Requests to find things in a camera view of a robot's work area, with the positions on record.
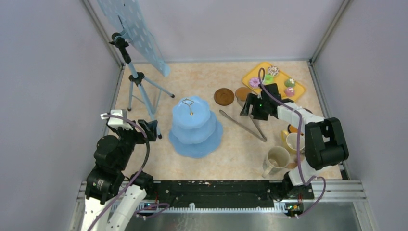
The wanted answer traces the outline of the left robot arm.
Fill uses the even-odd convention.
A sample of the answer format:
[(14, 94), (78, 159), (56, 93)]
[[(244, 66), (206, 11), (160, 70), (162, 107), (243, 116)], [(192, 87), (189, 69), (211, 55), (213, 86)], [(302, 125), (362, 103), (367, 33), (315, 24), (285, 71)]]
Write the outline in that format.
[[(95, 166), (86, 179), (82, 231), (123, 231), (137, 206), (154, 193), (153, 177), (143, 169), (150, 155), (150, 143), (158, 137), (157, 120), (130, 120), (126, 111), (114, 109), (101, 114), (113, 135), (96, 144)], [(124, 183), (126, 169), (136, 145), (144, 144), (146, 154), (140, 169)]]

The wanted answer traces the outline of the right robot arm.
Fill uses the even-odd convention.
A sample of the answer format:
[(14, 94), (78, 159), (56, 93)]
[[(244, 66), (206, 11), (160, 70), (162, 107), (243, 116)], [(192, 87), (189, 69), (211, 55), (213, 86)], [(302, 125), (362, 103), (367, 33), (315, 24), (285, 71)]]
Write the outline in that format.
[(267, 121), (270, 116), (296, 126), (300, 135), (295, 140), (300, 143), (304, 137), (305, 159), (296, 170), (284, 175), (282, 192), (288, 198), (295, 198), (329, 166), (334, 166), (349, 158), (343, 128), (339, 119), (315, 115), (290, 99), (283, 99), (277, 84), (261, 85), (261, 93), (246, 96), (240, 114), (252, 115), (253, 119)]

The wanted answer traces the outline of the metal serving tongs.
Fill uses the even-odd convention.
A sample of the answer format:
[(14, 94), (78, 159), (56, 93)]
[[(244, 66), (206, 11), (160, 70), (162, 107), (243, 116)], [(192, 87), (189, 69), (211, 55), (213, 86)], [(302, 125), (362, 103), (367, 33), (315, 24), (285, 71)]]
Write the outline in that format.
[(258, 138), (259, 140), (261, 140), (262, 142), (267, 142), (268, 139), (267, 137), (264, 135), (259, 123), (251, 116), (249, 115), (250, 120), (252, 121), (253, 125), (255, 126), (256, 130), (258, 131), (258, 133), (255, 133), (254, 131), (252, 131), (251, 129), (249, 129), (247, 126), (245, 126), (244, 124), (238, 122), (237, 120), (233, 119), (231, 116), (229, 116), (225, 111), (219, 109), (219, 113), (224, 116), (225, 118), (227, 118), (228, 120), (232, 121), (234, 124), (238, 125), (239, 127), (241, 127), (242, 129), (244, 129), (245, 131), (247, 131), (248, 133), (252, 134), (254, 137)]

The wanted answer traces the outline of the pink frosted donut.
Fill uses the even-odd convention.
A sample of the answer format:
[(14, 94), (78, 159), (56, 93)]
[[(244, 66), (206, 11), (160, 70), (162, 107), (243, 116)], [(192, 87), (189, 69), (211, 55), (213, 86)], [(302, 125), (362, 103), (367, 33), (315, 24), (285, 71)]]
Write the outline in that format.
[(259, 81), (259, 78), (257, 77), (252, 77), (249, 79), (249, 85), (251, 88), (253, 89), (259, 88), (259, 84), (260, 84), (260, 81)]

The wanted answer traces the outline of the white sprinkled donut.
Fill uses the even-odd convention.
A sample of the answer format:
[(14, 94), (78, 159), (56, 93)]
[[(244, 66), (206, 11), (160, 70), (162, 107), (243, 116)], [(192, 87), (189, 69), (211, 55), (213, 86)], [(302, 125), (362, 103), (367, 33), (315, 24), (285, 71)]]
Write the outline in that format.
[(279, 73), (280, 73), (280, 69), (276, 66), (268, 67), (267, 72), (266, 72), (266, 74), (271, 76), (272, 78), (275, 78)]

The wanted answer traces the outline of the green frosted donut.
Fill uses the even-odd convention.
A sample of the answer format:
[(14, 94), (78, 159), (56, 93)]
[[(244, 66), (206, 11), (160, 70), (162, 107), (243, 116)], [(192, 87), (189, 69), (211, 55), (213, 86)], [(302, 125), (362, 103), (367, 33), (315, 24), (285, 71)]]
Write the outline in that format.
[(264, 75), (263, 79), (262, 79), (262, 83), (264, 85), (269, 85), (269, 84), (273, 84), (274, 83), (274, 79), (275, 77), (271, 74), (266, 74)]

